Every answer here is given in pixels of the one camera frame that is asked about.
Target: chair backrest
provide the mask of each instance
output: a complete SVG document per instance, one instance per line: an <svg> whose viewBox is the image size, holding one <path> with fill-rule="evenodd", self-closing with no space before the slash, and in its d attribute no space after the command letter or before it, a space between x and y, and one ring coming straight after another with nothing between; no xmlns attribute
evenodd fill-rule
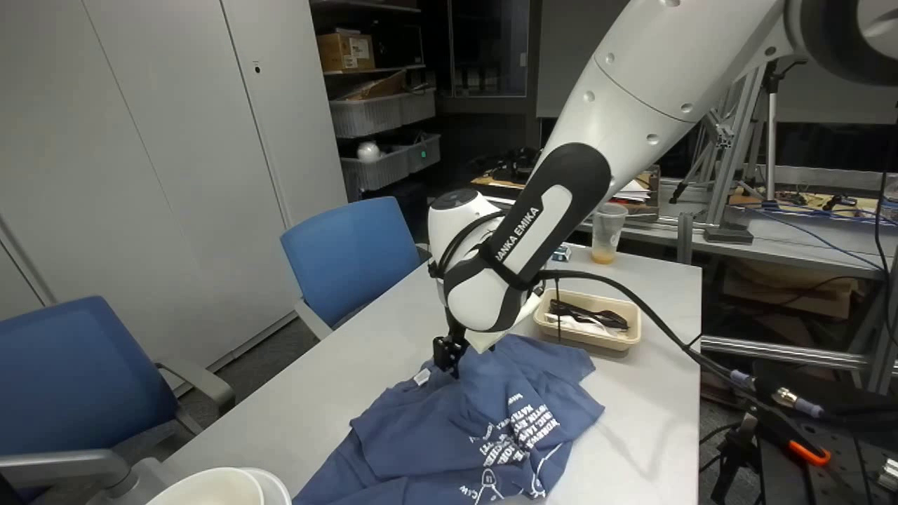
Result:
<svg viewBox="0 0 898 505"><path fill-rule="evenodd" d="M332 328L420 263L392 196L318 214L280 244L306 307Z"/></svg>
<svg viewBox="0 0 898 505"><path fill-rule="evenodd" d="M0 322L0 454L113 449L176 416L156 369L100 297Z"/></svg>

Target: blue t-shirt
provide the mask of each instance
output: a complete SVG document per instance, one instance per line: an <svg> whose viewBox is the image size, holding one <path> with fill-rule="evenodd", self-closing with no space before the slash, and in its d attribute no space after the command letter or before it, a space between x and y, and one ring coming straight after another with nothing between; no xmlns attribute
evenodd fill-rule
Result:
<svg viewBox="0 0 898 505"><path fill-rule="evenodd" d="M584 352L525 336L469 352L458 380L426 362L350 421L294 505L542 500L603 413L579 384L591 370Z"/></svg>

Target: white bowl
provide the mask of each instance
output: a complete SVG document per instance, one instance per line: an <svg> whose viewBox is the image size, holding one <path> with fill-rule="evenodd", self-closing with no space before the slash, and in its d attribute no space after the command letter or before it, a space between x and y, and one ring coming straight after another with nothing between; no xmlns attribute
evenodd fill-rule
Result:
<svg viewBox="0 0 898 505"><path fill-rule="evenodd" d="M288 491L260 470L207 470L176 481L148 505L288 505Z"/></svg>

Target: office chair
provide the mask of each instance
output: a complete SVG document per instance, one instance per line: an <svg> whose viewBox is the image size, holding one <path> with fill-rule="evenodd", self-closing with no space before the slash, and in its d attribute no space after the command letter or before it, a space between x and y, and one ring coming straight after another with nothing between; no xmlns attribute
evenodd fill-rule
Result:
<svg viewBox="0 0 898 505"><path fill-rule="evenodd" d="M162 369L232 406L232 390L207 370ZM0 402L0 477L24 500L67 502L85 482L123 493L134 460L182 428L200 430L100 297L0 322Z"/></svg>
<svg viewBox="0 0 898 505"><path fill-rule="evenodd" d="M420 263L392 196L318 214L280 237L301 284L301 321L318 341Z"/></svg>

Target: cardboard box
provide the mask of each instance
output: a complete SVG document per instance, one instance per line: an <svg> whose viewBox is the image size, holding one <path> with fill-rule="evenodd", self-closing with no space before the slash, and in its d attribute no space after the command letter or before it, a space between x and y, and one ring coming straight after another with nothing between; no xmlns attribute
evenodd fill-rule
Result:
<svg viewBox="0 0 898 505"><path fill-rule="evenodd" d="M342 32L318 36L320 68L326 73L357 73L372 68L370 36L363 32Z"/></svg>

